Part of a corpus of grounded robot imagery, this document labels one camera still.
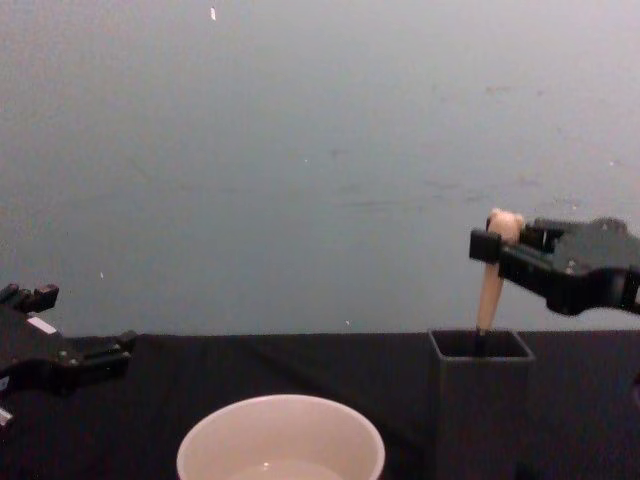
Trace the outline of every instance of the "black tablecloth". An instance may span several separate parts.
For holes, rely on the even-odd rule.
[[[524,333],[537,356],[522,462],[543,478],[639,479],[640,411],[630,387],[640,332]],[[127,376],[68,398],[5,402],[0,479],[175,480],[201,418],[256,395],[345,403],[380,430],[385,479],[423,472],[425,334],[139,337]],[[80,345],[96,339],[78,340]]]

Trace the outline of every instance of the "gray cup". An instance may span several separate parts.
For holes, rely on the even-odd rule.
[[[426,478],[513,480],[535,357],[517,333],[429,332]]]

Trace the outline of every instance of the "gray wall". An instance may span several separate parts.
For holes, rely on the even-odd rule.
[[[68,334],[471,326],[491,207],[638,232],[638,2],[215,6],[0,3],[0,281]]]

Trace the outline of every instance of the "white bowl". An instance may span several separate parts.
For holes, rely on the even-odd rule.
[[[193,427],[178,450],[180,480],[377,480],[383,464],[369,420],[304,395],[229,405]]]

